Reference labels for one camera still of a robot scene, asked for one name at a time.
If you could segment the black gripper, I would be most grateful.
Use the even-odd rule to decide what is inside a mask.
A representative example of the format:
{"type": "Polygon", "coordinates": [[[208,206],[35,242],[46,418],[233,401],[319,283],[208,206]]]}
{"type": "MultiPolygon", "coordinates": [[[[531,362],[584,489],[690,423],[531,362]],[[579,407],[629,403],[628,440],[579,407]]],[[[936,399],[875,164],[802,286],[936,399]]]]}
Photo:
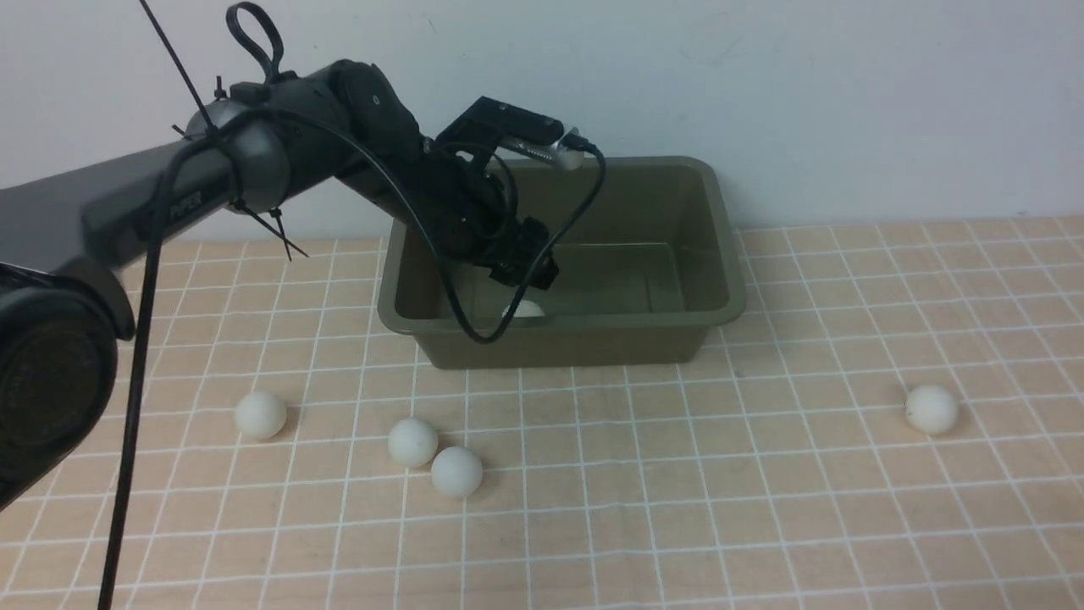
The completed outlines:
{"type": "Polygon", "coordinates": [[[549,288],[558,273],[541,220],[520,213],[520,189],[506,159],[496,152],[485,169],[472,155],[427,142],[423,155],[420,215],[449,262],[487,270],[500,285],[549,288]]]}

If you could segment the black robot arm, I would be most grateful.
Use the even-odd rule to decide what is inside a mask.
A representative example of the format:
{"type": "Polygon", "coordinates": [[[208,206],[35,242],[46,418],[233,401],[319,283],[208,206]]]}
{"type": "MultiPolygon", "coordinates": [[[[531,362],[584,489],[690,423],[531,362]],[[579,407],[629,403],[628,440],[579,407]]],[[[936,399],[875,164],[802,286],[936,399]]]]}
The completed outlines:
{"type": "Polygon", "coordinates": [[[515,285],[547,241],[512,220],[483,177],[496,147],[540,155],[558,119],[480,98],[437,138],[374,65],[341,59],[305,77],[238,82],[207,108],[219,127],[107,163],[3,189],[3,505],[59,466],[108,405],[136,313],[119,278],[152,247],[208,215],[263,215],[330,178],[402,223],[423,221],[439,252],[515,285]]]}

